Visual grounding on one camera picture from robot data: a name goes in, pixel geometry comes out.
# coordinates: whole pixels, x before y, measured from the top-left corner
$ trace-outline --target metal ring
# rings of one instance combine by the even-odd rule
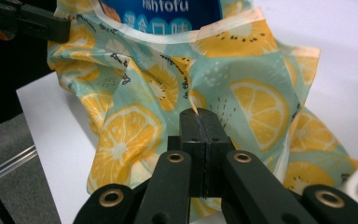
[[[172,153],[172,154],[168,155],[167,159],[170,162],[181,162],[185,159],[185,157],[183,157],[179,153]]]
[[[330,197],[334,198],[334,201],[326,199],[324,196],[328,195]],[[344,200],[342,200],[338,195],[336,195],[333,192],[327,191],[327,190],[318,190],[315,192],[316,199],[319,200],[319,202],[333,207],[333,208],[341,208],[345,205]]]
[[[250,162],[252,160],[252,157],[247,155],[246,153],[237,153],[234,155],[234,159],[239,162]]]
[[[110,194],[116,194],[117,198],[114,200],[106,200]],[[124,199],[124,194],[121,189],[108,189],[100,196],[100,205],[103,207],[113,207],[121,203]]]

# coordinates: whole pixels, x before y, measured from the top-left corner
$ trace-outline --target gray carpet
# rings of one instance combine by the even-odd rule
[[[23,114],[0,124],[0,164],[33,144]],[[16,223],[61,223],[37,156],[0,178],[0,198]]]

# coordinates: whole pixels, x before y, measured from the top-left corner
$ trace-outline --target blue container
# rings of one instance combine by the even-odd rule
[[[106,14],[154,35],[172,35],[222,19],[220,0],[100,0]]]

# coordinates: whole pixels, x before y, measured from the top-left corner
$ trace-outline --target white table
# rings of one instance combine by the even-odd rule
[[[322,49],[307,107],[358,159],[358,1],[255,0],[284,43]],[[77,98],[54,73],[17,91],[62,223],[88,199],[97,138]],[[221,214],[201,223],[224,223]]]

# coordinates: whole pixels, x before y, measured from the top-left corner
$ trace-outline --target metal strip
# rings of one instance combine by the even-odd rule
[[[23,150],[21,153],[17,154],[13,158],[0,164],[0,178],[14,171],[35,156],[37,156],[37,151],[36,147],[33,145]]]

